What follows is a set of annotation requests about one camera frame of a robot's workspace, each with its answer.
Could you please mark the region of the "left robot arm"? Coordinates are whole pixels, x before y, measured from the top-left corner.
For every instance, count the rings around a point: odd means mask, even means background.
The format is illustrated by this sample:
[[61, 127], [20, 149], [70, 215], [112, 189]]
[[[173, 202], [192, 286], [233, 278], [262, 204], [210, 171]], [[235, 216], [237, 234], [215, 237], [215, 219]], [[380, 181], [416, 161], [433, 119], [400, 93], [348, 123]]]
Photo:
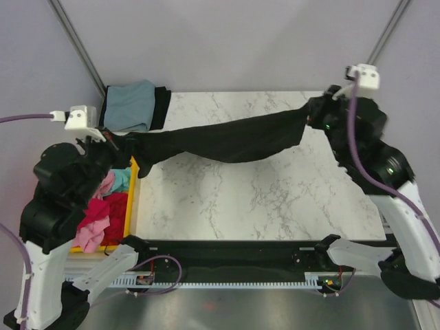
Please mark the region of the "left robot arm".
[[65, 280], [65, 263], [89, 201], [110, 169], [130, 165], [133, 149], [110, 133], [101, 142], [86, 137], [78, 144], [83, 154], [66, 142], [50, 146], [34, 167], [38, 184], [21, 214], [17, 241], [25, 263], [21, 296], [3, 319], [11, 329], [77, 329], [117, 277], [150, 265], [145, 241], [129, 235], [89, 273]]

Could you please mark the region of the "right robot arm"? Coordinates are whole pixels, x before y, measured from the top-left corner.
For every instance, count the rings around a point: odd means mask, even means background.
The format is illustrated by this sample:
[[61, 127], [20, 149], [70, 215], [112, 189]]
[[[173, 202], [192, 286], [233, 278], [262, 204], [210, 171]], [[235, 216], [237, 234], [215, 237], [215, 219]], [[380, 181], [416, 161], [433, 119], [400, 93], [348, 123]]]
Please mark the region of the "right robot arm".
[[316, 265], [380, 278], [395, 295], [439, 306], [439, 235], [420, 200], [405, 155], [382, 141], [387, 116], [371, 98], [337, 97], [331, 86], [307, 101], [308, 125], [324, 132], [338, 165], [375, 204], [395, 239], [375, 247], [330, 234], [317, 244]]

